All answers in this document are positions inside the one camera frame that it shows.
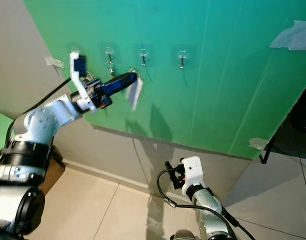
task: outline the tape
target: tape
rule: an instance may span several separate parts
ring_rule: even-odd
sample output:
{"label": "tape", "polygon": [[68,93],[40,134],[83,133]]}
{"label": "tape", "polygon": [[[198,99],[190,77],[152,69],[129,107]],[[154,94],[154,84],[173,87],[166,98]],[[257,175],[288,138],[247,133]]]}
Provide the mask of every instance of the tape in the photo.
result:
{"label": "tape", "polygon": [[306,21],[294,21],[294,25],[282,31],[270,44],[271,48],[288,48],[291,51],[306,51]]}
{"label": "tape", "polygon": [[45,58],[45,61],[46,61],[46,65],[50,66],[55,66],[57,68],[61,68],[63,69],[64,68],[64,63],[60,60],[57,60],[57,59],[53,59],[51,56],[47,56]]}
{"label": "tape", "polygon": [[268,142],[269,142],[268,140],[265,140],[259,137],[255,137],[255,138],[249,139],[249,146],[251,148],[255,148],[258,150],[264,150]]}

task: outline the adhesive wall hook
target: adhesive wall hook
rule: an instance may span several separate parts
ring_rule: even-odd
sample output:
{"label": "adhesive wall hook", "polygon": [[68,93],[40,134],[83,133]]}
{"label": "adhesive wall hook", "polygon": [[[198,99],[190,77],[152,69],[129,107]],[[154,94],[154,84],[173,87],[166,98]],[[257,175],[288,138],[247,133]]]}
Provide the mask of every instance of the adhesive wall hook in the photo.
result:
{"label": "adhesive wall hook", "polygon": [[140,57],[142,58],[142,66],[146,66],[147,58],[148,58],[148,52],[145,49],[141,49],[140,51]]}
{"label": "adhesive wall hook", "polygon": [[108,64],[112,64],[112,58],[113,58],[113,54],[114,54],[114,50],[111,47],[106,47],[105,48],[105,54],[107,54],[108,56],[108,60],[106,61]]}
{"label": "adhesive wall hook", "polygon": [[177,57],[178,57],[178,59],[181,62],[181,65],[180,65],[179,69],[183,69],[184,68],[184,63],[187,62],[188,54],[187,54],[187,52],[185,50],[180,50],[177,53]]}

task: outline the white wall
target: white wall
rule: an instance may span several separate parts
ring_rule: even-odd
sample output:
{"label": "white wall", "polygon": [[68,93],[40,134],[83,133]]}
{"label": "white wall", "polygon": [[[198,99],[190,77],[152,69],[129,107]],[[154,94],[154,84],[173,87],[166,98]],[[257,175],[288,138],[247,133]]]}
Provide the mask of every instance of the white wall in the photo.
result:
{"label": "white wall", "polygon": [[[17,116],[62,81],[55,69],[46,65],[46,56],[49,51],[23,3],[0,0],[0,112]],[[221,199],[250,163],[246,159],[92,126],[84,119],[60,129],[54,144],[75,165],[91,167],[124,182],[149,186],[150,190],[155,189],[156,175],[166,160],[177,164],[181,157],[199,156],[205,182]]]}

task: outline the tiled floor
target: tiled floor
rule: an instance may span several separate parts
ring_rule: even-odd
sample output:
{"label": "tiled floor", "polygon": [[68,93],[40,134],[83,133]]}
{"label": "tiled floor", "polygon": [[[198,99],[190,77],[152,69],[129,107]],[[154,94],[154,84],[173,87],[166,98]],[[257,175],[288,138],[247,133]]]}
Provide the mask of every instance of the tiled floor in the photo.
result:
{"label": "tiled floor", "polygon": [[[266,165],[252,161],[224,201],[257,240],[306,239],[306,148],[299,147],[300,133],[291,134],[287,144],[277,140]],[[27,238],[167,240],[178,229],[199,236],[193,210],[67,168],[46,195],[41,225]],[[249,239],[235,230],[240,240]]]}

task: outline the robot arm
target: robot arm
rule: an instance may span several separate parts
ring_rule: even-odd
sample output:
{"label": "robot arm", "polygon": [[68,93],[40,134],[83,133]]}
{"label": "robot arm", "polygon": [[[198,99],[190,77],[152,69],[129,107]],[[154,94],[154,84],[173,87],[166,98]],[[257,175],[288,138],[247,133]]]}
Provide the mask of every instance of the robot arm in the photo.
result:
{"label": "robot arm", "polygon": [[22,239],[36,229],[44,209],[44,182],[52,141],[61,126],[112,104],[110,96],[137,80],[135,72],[122,74],[109,82],[93,80],[83,85],[86,62],[71,53],[71,79],[78,91],[60,96],[18,117],[14,136],[0,156],[0,238]]}
{"label": "robot arm", "polygon": [[[187,196],[193,206],[202,206],[223,215],[223,208],[220,202],[213,196],[209,188],[205,188],[203,181],[203,169],[199,157],[192,156],[181,159],[182,164],[172,168],[169,162],[165,165],[169,170],[176,170],[180,176],[175,176],[173,171],[169,172],[175,189],[182,189],[182,195]],[[220,240],[234,239],[227,224],[215,214],[200,209],[196,211],[200,228],[201,239]],[[187,230],[177,231],[173,240],[191,240],[192,234]]]}

